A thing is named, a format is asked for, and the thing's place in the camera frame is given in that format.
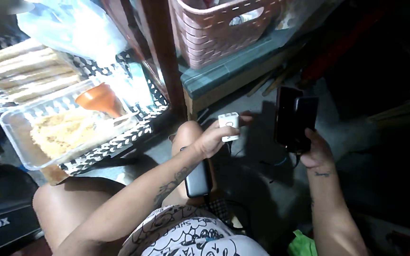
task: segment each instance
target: pink plastic basket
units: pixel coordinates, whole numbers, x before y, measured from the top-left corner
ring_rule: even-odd
[[[176,47],[189,66],[199,69],[255,42],[284,0],[235,0],[206,9],[203,0],[169,0]],[[249,11],[260,16],[239,25],[231,20]]]

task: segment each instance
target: concrete floor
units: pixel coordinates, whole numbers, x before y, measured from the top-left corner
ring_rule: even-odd
[[[287,82],[293,86],[298,77]],[[246,93],[251,86],[245,86],[210,107],[207,119],[216,119],[219,114],[250,110],[257,114],[251,127],[243,127],[239,140],[232,145],[232,157],[216,155],[212,160],[219,186],[228,199],[244,204],[250,211],[254,238],[270,253],[279,253],[292,237],[292,231],[310,223],[310,196],[306,168],[295,160],[281,166],[271,166],[289,156],[284,148],[273,141],[276,93],[263,97],[268,86],[265,84],[251,97]],[[338,111],[325,80],[320,79],[305,95],[320,97],[316,129],[328,141],[334,158],[338,161],[345,154],[366,149],[379,141],[376,127],[367,123],[365,117],[341,122]],[[170,159],[171,142],[165,131],[156,139],[147,142],[129,157],[137,162],[128,166],[94,169],[80,176],[106,177],[129,184],[145,171]],[[45,181],[36,171],[30,171],[39,184]],[[231,206],[245,224],[246,214],[240,207]]]

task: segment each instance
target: orange funnel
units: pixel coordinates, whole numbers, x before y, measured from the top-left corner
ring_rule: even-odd
[[[105,83],[93,87],[80,94],[75,102],[82,108],[106,112],[112,118],[121,117],[121,103],[118,101],[115,92]]]

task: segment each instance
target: hand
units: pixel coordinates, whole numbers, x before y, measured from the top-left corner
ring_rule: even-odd
[[[251,112],[245,111],[240,113],[239,125],[245,126],[252,122]],[[240,130],[232,126],[219,128],[219,122],[216,120],[207,130],[202,133],[193,146],[202,154],[204,158],[210,158],[224,145],[222,137],[239,135]]]
[[[306,168],[316,168],[324,165],[334,164],[333,155],[328,147],[327,141],[317,132],[309,128],[305,129],[305,135],[311,140],[311,150],[302,155],[300,160]]]

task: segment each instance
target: wrist tattoo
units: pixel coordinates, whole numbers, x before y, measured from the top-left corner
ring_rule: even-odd
[[[315,173],[316,173],[316,176],[329,177],[329,176],[330,176],[330,173],[332,173],[332,172],[324,172],[324,173],[315,172]]]
[[[175,173],[174,180],[159,187],[158,194],[154,197],[154,205],[159,206],[162,201],[188,176],[188,174],[197,165],[191,167],[183,167],[179,172]]]

